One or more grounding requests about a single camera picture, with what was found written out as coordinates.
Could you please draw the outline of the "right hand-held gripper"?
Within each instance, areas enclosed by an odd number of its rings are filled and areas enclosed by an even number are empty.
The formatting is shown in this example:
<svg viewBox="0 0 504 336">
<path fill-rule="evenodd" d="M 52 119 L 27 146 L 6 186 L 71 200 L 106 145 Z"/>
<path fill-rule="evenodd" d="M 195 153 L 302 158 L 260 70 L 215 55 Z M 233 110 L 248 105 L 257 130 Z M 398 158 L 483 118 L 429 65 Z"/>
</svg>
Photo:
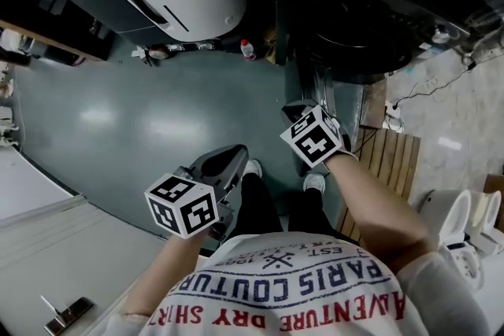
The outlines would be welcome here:
<svg viewBox="0 0 504 336">
<path fill-rule="evenodd" d="M 305 176 L 334 154 L 347 154 L 357 159 L 351 150 L 350 137 L 339 121 L 314 100 L 297 100 L 281 109 L 285 131 L 280 138 L 295 155 L 295 169 Z"/>
</svg>

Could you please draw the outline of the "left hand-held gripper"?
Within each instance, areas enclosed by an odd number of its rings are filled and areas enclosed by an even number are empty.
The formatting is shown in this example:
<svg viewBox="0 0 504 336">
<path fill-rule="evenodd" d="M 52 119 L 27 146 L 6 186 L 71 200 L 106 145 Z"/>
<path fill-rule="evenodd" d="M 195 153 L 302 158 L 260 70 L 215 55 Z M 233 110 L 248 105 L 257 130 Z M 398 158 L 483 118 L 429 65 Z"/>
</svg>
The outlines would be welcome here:
<svg viewBox="0 0 504 336">
<path fill-rule="evenodd" d="M 207 231 L 223 240 L 234 214 L 227 197 L 247 161 L 247 147 L 235 144 L 203 154 L 189 168 L 164 174 L 144 192 L 155 224 L 184 239 Z"/>
</svg>

